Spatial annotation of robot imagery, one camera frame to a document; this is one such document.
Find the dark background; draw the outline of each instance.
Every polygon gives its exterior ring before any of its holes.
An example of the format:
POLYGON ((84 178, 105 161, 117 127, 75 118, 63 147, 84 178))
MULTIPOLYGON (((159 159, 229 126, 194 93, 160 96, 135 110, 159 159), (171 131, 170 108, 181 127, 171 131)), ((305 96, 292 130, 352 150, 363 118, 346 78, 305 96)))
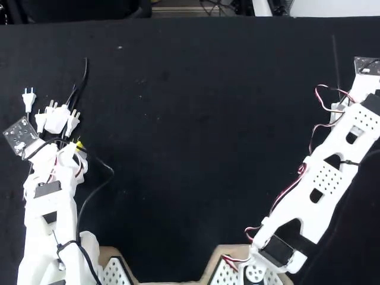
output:
MULTIPOLYGON (((83 225, 101 245, 120 249, 140 281, 198 280, 214 248, 246 243, 243 229, 259 224, 296 177, 312 126, 329 118, 314 86, 339 81, 349 90, 353 57, 380 55, 379 24, 197 18, 0 27, 0 127, 23 115, 24 87, 36 90, 34 111, 50 99, 64 102, 88 57, 73 137, 116 175, 88 206, 83 225)), ((5 139, 0 150, 0 283, 15 284, 29 166, 5 139)), ((79 204, 98 174, 91 163, 79 204)), ((379 180, 372 158, 318 259, 291 276, 296 284, 376 284, 379 180)))

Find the black fabric surface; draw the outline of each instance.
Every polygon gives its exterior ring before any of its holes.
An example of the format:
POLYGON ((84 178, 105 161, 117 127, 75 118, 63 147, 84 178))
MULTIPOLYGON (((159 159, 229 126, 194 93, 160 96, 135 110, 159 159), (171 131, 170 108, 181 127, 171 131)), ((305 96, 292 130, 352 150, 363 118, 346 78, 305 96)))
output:
MULTIPOLYGON (((313 87, 337 84, 332 38, 348 90, 353 57, 379 56, 379 24, 205 18, 0 27, 0 127, 23 115, 24 87, 36 90, 34 111, 64 102, 87 56, 74 138, 116 175, 88 206, 84 228, 120 249, 140 281, 198 280, 218 244, 247 243, 243 229, 268 213, 296 177, 312 126, 328 120, 313 87)), ((0 153, 0 283, 15 284, 29 166, 5 139, 0 153)), ((361 167, 332 238, 291 276, 296 284, 376 284, 378 163, 361 167)), ((79 205, 101 179, 90 163, 79 205)))

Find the white power plug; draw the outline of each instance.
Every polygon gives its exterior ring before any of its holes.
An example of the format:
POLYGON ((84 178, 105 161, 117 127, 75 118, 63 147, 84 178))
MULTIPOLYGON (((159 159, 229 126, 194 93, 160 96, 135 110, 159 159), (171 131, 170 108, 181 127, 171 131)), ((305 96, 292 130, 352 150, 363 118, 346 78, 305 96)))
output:
POLYGON ((54 108, 49 105, 49 109, 47 110, 46 114, 47 117, 45 123, 45 130, 47 130, 51 134, 59 134, 60 132, 62 132, 67 122, 67 119, 70 116, 70 111, 67 108, 67 105, 65 104, 57 108, 54 108))
POLYGON ((33 105, 36 95, 34 93, 33 87, 30 89, 30 92, 28 93, 27 89, 25 88, 24 94, 23 94, 23 101, 25 104, 25 112, 30 113, 31 112, 31 106, 33 105))
POLYGON ((35 114, 34 117, 36 118, 37 133, 41 134, 43 132, 43 127, 45 126, 45 123, 46 123, 47 114, 40 113, 40 110, 39 110, 38 114, 35 114))
POLYGON ((67 129, 66 129, 66 133, 65 133, 65 136, 66 137, 70 137, 71 136, 71 133, 72 131, 77 127, 77 125, 79 124, 79 115, 81 113, 78 112, 77 113, 77 110, 74 109, 71 113, 71 115, 69 116, 68 120, 67 120, 67 129))

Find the black wire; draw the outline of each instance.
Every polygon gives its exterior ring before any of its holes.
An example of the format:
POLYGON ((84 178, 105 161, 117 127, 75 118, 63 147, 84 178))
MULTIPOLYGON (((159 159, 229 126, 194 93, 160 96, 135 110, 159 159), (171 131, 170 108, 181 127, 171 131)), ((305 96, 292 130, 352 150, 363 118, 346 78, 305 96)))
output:
MULTIPOLYGON (((23 150, 23 153, 21 155, 21 159, 22 160, 29 160, 31 159, 32 157, 34 157, 42 148, 44 148, 45 146, 47 146, 48 144, 50 143, 55 143, 55 142, 61 142, 61 143, 64 143, 64 144, 69 144, 70 141, 67 141, 67 140, 63 140, 62 138, 51 138, 47 141, 45 141, 40 147, 38 147, 34 152, 32 152, 28 157, 24 157, 25 156, 25 152, 23 150)), ((81 148, 79 146, 76 146, 76 148, 78 150, 81 150, 85 153, 88 153, 86 149, 84 148, 81 148)), ((83 212, 84 212, 84 209, 86 208, 86 205, 88 204, 88 202, 103 188, 105 187, 113 178, 113 176, 115 175, 115 171, 113 170, 112 167, 110 167, 109 165, 107 165, 103 160, 101 160, 100 158, 98 158, 97 156, 94 156, 94 158, 100 162, 100 164, 102 164, 105 168, 107 168, 109 171, 110 171, 110 177, 104 181, 102 184, 100 184, 97 188, 95 188, 95 190, 93 190, 91 192, 91 194, 84 200, 83 202, 83 205, 81 207, 81 210, 79 211, 79 215, 78 215, 78 219, 77 219, 77 232, 76 232, 76 240, 77 242, 80 242, 80 223, 81 223, 81 219, 82 219, 82 216, 83 216, 83 212)))
POLYGON ((224 8, 228 8, 228 9, 231 9, 231 10, 234 10, 233 7, 231 7, 231 5, 226 5, 226 4, 222 4, 221 3, 221 0, 218 0, 218 1, 213 1, 213 0, 199 0, 199 4, 200 6, 203 8, 203 10, 206 12, 207 15, 211 16, 212 12, 214 11, 215 7, 218 7, 219 9, 219 17, 221 16, 221 14, 223 13, 225 16, 227 16, 226 12, 222 9, 222 7, 224 8), (213 4, 214 6, 211 8, 210 11, 207 11, 206 7, 203 5, 203 2, 209 2, 211 4, 213 4))
MULTIPOLYGON (((77 102, 79 100, 79 97, 83 93, 84 87, 87 84, 87 79, 88 79, 88 58, 84 58, 84 72, 83 72, 82 81, 79 84, 79 87, 77 87, 77 85, 74 83, 72 90, 71 90, 71 94, 67 98, 67 101, 65 103, 68 106, 70 113, 72 113, 72 111, 74 110, 75 105, 77 104, 77 102)), ((65 126, 62 130, 62 133, 61 133, 62 139, 65 138, 66 130, 67 130, 67 126, 65 126)), ((61 149, 63 147, 62 143, 60 143, 58 147, 59 147, 59 149, 61 149)))
POLYGON ((70 241, 68 241, 67 243, 65 243, 64 245, 61 245, 61 244, 59 243, 59 244, 57 245, 57 256, 58 256, 58 258, 59 258, 60 260, 62 260, 62 258, 59 256, 59 253, 60 253, 61 251, 63 251, 67 246, 69 246, 69 245, 72 244, 72 243, 76 244, 76 245, 78 246, 79 250, 82 252, 83 257, 84 257, 84 259, 86 260, 87 265, 88 265, 88 267, 89 267, 89 269, 90 269, 90 271, 91 271, 91 275, 94 277, 94 279, 95 279, 95 281, 96 281, 96 284, 97 284, 97 285, 102 285, 102 283, 100 282, 100 280, 99 280, 99 278, 98 278, 98 276, 97 276, 97 274, 96 274, 96 272, 95 272, 95 270, 94 270, 93 264, 92 264, 92 262, 91 262, 91 259, 90 259, 89 255, 88 255, 87 251, 86 251, 86 250, 83 248, 83 246, 81 246, 81 244, 80 244, 79 242, 77 242, 76 240, 70 240, 70 241))
POLYGON ((87 79, 88 79, 88 58, 84 58, 84 62, 85 62, 85 64, 84 64, 84 73, 83 73, 82 81, 79 84, 78 88, 77 88, 77 86, 75 86, 75 88, 73 88, 73 91, 71 92, 69 98, 66 101, 66 105, 71 105, 69 107, 70 111, 74 110, 75 105, 77 104, 78 99, 81 96, 81 94, 84 90, 84 87, 86 86, 86 83, 87 83, 87 79))
POLYGON ((86 82, 87 82, 87 78, 88 78, 88 58, 84 58, 84 73, 83 73, 83 77, 82 77, 82 81, 79 85, 79 87, 77 87, 75 84, 74 84, 74 88, 72 89, 71 91, 71 94, 70 96, 67 98, 67 101, 66 101, 66 105, 69 105, 70 102, 71 102, 71 99, 76 95, 76 97, 78 98, 78 96, 80 96, 82 90, 83 90, 83 87, 85 86, 86 82))
POLYGON ((375 62, 378 62, 378 61, 380 61, 380 58, 375 58, 375 59, 371 60, 370 62, 368 62, 367 64, 364 64, 364 66, 362 66, 362 67, 358 70, 357 73, 362 74, 362 73, 363 73, 363 70, 364 70, 365 68, 368 68, 370 65, 372 65, 372 64, 374 64, 375 62))
POLYGON ((103 188, 105 187, 113 178, 113 176, 115 175, 115 171, 112 169, 112 167, 110 167, 109 165, 107 165, 103 160, 101 160, 100 158, 98 157, 95 157, 96 160, 98 162, 100 162, 105 168, 107 168, 109 171, 110 171, 110 176, 109 178, 104 181, 102 184, 100 184, 95 190, 93 190, 91 192, 91 194, 84 200, 83 204, 82 204, 82 207, 81 207, 81 210, 79 211, 79 215, 78 215, 78 220, 77 220, 77 241, 80 242, 80 237, 79 237, 79 233, 80 233, 80 223, 81 223, 81 219, 82 219, 82 216, 83 216, 83 212, 84 212, 84 209, 86 208, 86 205, 88 204, 88 202, 103 188))
POLYGON ((51 144, 51 143, 55 143, 57 141, 60 141, 64 144, 69 144, 70 142, 67 141, 67 140, 63 140, 62 138, 51 138, 47 141, 45 141, 42 145, 40 145, 34 152, 32 152, 28 157, 25 157, 25 149, 23 149, 23 153, 21 155, 21 159, 22 160, 30 160, 33 156, 35 156, 41 149, 43 149, 45 146, 47 146, 48 144, 51 144))

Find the robotic arm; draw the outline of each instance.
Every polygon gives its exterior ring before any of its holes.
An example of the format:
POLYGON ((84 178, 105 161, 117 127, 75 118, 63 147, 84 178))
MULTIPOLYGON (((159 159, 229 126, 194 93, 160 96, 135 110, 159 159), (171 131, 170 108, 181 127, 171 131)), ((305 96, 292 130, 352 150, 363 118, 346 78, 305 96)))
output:
POLYGON ((252 239, 249 262, 245 266, 260 266, 264 278, 268 268, 275 273, 298 272, 307 256, 303 245, 316 245, 330 225, 335 207, 347 191, 373 143, 380 136, 380 69, 378 59, 356 58, 356 78, 344 100, 332 105, 332 131, 300 168, 298 184, 280 194, 279 202, 252 239), (337 155, 339 167, 326 162, 337 155), (288 222, 298 219, 301 227, 298 245, 289 245, 275 232, 288 222))

